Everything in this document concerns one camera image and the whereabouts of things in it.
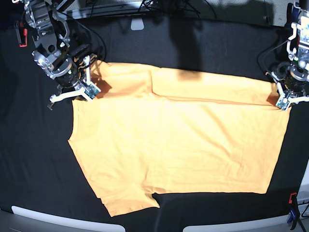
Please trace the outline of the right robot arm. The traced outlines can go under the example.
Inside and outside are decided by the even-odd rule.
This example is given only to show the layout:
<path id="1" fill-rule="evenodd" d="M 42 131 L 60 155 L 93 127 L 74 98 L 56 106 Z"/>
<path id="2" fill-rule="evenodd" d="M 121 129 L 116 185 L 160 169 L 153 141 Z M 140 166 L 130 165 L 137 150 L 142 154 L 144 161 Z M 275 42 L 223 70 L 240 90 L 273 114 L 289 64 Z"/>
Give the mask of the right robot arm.
<path id="1" fill-rule="evenodd" d="M 22 0 L 24 11 L 16 28 L 32 31 L 36 64 L 61 88 L 72 88 L 80 75 L 70 55 L 70 29 L 50 0 Z"/>

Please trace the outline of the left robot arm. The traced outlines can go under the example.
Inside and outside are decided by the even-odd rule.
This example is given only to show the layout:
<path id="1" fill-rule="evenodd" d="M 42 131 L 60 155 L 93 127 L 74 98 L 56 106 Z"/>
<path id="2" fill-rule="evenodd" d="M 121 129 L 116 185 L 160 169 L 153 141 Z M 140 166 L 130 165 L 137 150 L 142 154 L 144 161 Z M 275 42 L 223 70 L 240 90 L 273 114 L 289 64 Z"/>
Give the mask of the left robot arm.
<path id="1" fill-rule="evenodd" d="M 292 35 L 287 40 L 288 62 L 277 68 L 280 82 L 291 97 L 309 95 L 309 2 L 295 2 L 291 12 Z"/>

